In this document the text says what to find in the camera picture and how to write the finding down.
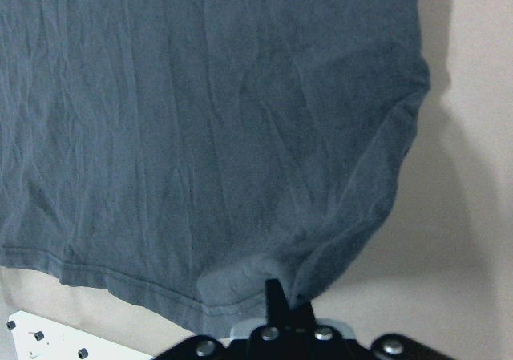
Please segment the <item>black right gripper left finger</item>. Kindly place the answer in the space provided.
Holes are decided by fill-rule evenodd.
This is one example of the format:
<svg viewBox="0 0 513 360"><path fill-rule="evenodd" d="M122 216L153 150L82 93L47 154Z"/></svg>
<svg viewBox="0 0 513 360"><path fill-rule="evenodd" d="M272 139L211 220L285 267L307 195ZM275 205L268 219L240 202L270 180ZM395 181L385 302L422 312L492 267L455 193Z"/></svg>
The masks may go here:
<svg viewBox="0 0 513 360"><path fill-rule="evenodd" d="M277 328L289 324L289 304L278 279L265 281L266 318L270 326Z"/></svg>

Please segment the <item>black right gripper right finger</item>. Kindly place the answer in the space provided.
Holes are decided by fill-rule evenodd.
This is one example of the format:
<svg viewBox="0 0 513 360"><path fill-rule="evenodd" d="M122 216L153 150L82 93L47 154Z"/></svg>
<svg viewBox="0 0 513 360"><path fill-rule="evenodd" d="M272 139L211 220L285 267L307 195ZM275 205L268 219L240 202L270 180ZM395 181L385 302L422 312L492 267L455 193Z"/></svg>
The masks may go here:
<svg viewBox="0 0 513 360"><path fill-rule="evenodd" d="M290 318L294 328L313 328L317 324L311 302L302 295L292 307Z"/></svg>

